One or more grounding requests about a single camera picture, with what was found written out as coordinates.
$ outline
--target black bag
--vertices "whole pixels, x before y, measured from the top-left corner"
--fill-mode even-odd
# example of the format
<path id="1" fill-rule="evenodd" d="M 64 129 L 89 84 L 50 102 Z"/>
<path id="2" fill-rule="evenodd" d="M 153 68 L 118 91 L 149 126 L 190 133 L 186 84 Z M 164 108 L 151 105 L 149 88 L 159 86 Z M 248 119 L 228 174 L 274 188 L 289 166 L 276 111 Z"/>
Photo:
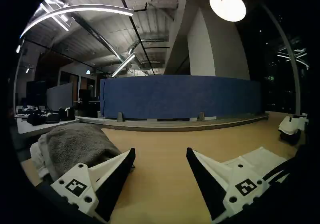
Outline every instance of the black bag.
<path id="1" fill-rule="evenodd" d="M 59 116 L 61 121 L 71 121 L 74 120 L 76 117 L 74 116 L 74 108 L 70 107 L 66 110 L 63 108 L 59 109 Z"/>

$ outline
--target computer monitor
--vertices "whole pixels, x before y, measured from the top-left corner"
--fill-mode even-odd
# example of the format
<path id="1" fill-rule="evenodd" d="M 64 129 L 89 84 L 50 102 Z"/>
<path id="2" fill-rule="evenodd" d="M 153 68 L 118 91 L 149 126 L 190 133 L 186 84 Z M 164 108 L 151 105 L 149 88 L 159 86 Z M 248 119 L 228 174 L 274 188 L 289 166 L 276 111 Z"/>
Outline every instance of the computer monitor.
<path id="1" fill-rule="evenodd" d="M 79 90 L 79 98 L 84 102 L 90 101 L 90 99 L 91 99 L 91 90 L 80 89 Z"/>
<path id="2" fill-rule="evenodd" d="M 47 105 L 47 85 L 46 81 L 27 82 L 26 102 L 31 106 Z"/>

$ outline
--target white lamp shade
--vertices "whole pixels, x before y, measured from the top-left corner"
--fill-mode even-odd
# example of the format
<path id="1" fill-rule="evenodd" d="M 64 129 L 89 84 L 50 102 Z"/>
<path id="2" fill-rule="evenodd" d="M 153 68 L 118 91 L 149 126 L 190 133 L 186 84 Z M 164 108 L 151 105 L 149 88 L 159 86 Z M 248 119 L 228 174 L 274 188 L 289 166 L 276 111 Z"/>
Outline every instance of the white lamp shade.
<path id="1" fill-rule="evenodd" d="M 213 11 L 222 19 L 238 22 L 246 15 L 246 6 L 242 0 L 209 0 Z"/>

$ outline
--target white cloth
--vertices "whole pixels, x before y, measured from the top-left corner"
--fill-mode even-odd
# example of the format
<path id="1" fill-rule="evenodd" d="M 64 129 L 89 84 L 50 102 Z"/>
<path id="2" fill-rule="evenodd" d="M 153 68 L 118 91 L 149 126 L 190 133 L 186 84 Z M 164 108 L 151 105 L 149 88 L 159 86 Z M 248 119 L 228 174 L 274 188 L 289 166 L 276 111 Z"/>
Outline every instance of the white cloth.
<path id="1" fill-rule="evenodd" d="M 44 163 L 44 158 L 37 142 L 31 145 L 30 154 L 32 162 L 38 172 L 38 175 L 42 179 L 46 174 L 49 173 L 49 170 L 47 169 Z"/>

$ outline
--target black equipment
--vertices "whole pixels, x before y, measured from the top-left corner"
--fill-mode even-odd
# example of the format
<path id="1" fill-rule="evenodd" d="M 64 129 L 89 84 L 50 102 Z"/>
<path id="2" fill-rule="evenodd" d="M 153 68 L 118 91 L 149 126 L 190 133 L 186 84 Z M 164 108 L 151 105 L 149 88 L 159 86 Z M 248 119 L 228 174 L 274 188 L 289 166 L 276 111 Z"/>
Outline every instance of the black equipment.
<path id="1" fill-rule="evenodd" d="M 37 113 L 31 113 L 27 118 L 27 122 L 33 126 L 44 124 L 45 121 L 46 117 Z"/>
<path id="2" fill-rule="evenodd" d="M 59 109 L 59 116 L 61 121 L 70 121 L 74 120 L 76 117 L 74 116 L 74 108 Z"/>
<path id="3" fill-rule="evenodd" d="M 51 123 L 59 123 L 60 122 L 60 116 L 59 114 L 50 114 L 46 117 L 46 124 Z"/>

